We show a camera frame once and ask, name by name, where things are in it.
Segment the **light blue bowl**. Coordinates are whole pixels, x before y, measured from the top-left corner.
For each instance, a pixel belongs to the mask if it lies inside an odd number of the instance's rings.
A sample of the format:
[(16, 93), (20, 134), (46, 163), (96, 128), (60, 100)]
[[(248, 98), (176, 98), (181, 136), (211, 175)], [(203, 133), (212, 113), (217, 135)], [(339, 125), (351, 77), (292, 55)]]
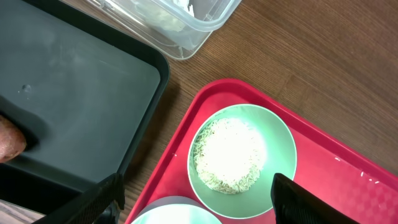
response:
[(146, 206), (130, 224), (221, 224), (198, 202), (183, 196), (160, 198)]

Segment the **orange carrot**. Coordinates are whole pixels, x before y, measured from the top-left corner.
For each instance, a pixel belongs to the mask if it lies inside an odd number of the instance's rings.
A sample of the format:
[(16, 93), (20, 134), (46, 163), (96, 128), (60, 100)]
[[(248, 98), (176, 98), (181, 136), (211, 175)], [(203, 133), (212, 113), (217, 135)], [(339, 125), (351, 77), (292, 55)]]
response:
[(27, 146), (23, 133), (5, 117), (1, 116), (1, 163), (21, 154)]

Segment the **green bowl with rice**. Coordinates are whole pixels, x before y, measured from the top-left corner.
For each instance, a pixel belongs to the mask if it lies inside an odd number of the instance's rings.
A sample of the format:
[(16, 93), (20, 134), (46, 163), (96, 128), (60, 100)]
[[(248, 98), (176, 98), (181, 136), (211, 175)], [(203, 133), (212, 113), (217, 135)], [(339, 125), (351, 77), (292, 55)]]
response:
[(272, 209), (274, 174), (297, 170), (294, 137), (271, 110), (253, 104), (227, 106), (196, 131), (187, 156), (188, 179), (206, 208), (244, 220)]

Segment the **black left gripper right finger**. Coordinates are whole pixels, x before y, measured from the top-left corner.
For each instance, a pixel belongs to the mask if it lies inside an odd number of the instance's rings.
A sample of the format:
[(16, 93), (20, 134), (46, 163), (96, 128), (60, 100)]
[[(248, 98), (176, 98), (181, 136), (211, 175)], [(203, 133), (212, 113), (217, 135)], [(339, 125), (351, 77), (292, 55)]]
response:
[(276, 224), (358, 224), (281, 173), (274, 174), (271, 200)]

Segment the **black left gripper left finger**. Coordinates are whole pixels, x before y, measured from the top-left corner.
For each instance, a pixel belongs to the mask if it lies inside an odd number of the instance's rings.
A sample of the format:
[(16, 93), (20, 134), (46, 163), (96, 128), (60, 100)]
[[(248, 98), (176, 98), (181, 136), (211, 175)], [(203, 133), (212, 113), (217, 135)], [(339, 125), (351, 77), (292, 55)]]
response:
[(124, 177), (114, 173), (34, 224), (117, 223), (124, 206)]

